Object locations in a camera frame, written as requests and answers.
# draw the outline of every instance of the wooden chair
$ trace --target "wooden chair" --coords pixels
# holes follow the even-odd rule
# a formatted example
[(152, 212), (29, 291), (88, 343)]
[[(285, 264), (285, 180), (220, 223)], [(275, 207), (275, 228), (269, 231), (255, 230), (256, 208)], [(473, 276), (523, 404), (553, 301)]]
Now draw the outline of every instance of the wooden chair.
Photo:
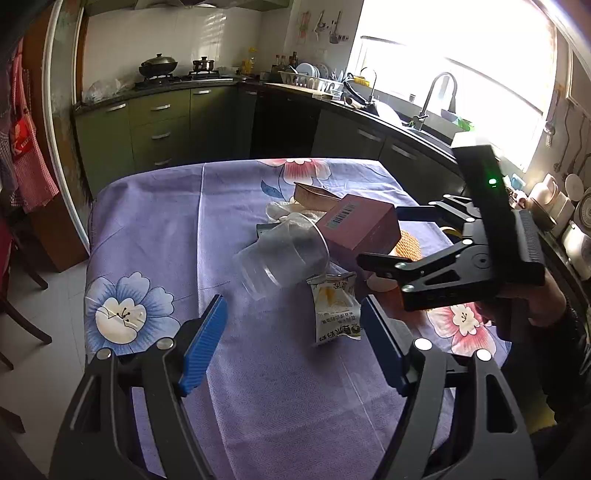
[(25, 433), (21, 418), (0, 407), (0, 472), (2, 480), (47, 480), (12, 436)]
[[(24, 249), (17, 236), (10, 231), (5, 219), (0, 216), (0, 271), (2, 272), (0, 277), (0, 309), (3, 309), (10, 318), (17, 322), (27, 332), (48, 345), (51, 343), (51, 337), (29, 322), (29, 320), (22, 316), (12, 303), (8, 301), (8, 266), (13, 254), (20, 258), (21, 264), (27, 274), (35, 280), (43, 290), (45, 290), (48, 287), (47, 282), (41, 278), (39, 273), (37, 273), (27, 256), (24, 254)], [(14, 365), (2, 352), (0, 352), (0, 360), (10, 370), (14, 370)]]

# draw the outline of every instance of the cup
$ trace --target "cup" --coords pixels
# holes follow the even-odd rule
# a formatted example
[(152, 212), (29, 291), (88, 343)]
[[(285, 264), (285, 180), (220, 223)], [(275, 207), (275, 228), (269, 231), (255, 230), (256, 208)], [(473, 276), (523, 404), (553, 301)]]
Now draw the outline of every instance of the cup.
[(328, 268), (329, 249), (308, 217), (291, 213), (233, 258), (248, 293), (259, 300)]

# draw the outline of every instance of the human hand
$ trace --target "human hand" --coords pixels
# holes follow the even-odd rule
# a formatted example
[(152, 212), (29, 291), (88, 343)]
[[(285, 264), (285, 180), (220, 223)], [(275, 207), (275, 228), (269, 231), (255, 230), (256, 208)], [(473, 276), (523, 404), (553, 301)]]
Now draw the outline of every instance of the human hand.
[(502, 299), (523, 299), (529, 307), (528, 320), (536, 327), (549, 327), (560, 320), (566, 310), (566, 298), (560, 291), (548, 269), (541, 287), (508, 283), (498, 294), (501, 301), (482, 301), (476, 303), (479, 313), (493, 320), (498, 326), (511, 318), (511, 306)]

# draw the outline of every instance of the countertop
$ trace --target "countertop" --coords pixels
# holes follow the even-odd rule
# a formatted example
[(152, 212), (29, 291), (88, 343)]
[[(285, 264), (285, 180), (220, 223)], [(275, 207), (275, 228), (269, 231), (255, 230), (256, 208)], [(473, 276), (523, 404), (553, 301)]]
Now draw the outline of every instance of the countertop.
[(349, 106), (345, 106), (340, 102), (334, 102), (332, 100), (320, 100), (312, 98), (307, 94), (297, 92), (295, 90), (287, 90), (280, 86), (270, 85), (264, 82), (257, 82), (248, 79), (210, 79), (210, 80), (195, 80), (194, 82), (179, 82), (172, 83), (162, 87), (155, 87), (144, 90), (127, 90), (122, 92), (113, 98), (102, 100), (96, 103), (77, 103), (74, 105), (74, 115), (83, 115), (84, 113), (91, 112), (93, 110), (103, 108), (109, 105), (116, 105), (119, 102), (130, 100), (132, 98), (138, 98), (145, 95), (154, 95), (156, 93), (171, 92), (173, 90), (184, 90), (191, 88), (201, 87), (216, 87), (216, 86), (237, 86), (238, 88), (244, 88), (256, 92), (269, 92), (275, 91), (282, 93), (283, 95), (293, 96), (298, 98), (301, 102), (309, 102), (310, 105), (318, 106), (319, 102), (322, 103), (322, 108), (333, 111), (334, 113), (349, 118), (367, 128), (370, 128), (376, 132), (383, 133), (384, 135), (394, 137), (399, 142), (405, 144), (410, 150), (415, 152), (410, 153), (421, 153), (426, 155), (433, 160), (437, 161), (445, 168), (448, 168), (452, 172), (460, 175), (460, 171), (457, 167), (455, 158), (448, 152), (441, 150), (435, 145), (417, 137), (404, 129), (397, 128), (389, 123), (384, 122), (379, 117), (371, 115), (369, 113), (353, 109)]
[(201, 87), (219, 87), (219, 86), (232, 86), (240, 82), (240, 79), (206, 79), (206, 80), (195, 80), (192, 82), (178, 82), (169, 83), (166, 86), (146, 88), (141, 90), (125, 90), (119, 95), (112, 98), (107, 98), (96, 103), (83, 103), (78, 102), (74, 105), (74, 115), (83, 115), (84, 113), (97, 110), (109, 105), (114, 105), (125, 100), (131, 100), (132, 98), (143, 97), (146, 95), (154, 95), (156, 93), (172, 92), (173, 90), (186, 90), (190, 88), (201, 88)]

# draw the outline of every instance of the window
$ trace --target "window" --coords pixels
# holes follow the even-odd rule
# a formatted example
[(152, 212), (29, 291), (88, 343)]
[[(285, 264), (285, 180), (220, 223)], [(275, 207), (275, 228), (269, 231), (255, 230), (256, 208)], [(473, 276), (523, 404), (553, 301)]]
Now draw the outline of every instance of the window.
[[(350, 67), (376, 70), (376, 89), (422, 106), (433, 79), (452, 73), (456, 113), (525, 170), (556, 75), (556, 31), (530, 0), (365, 0)], [(428, 110), (452, 94), (439, 80)]]

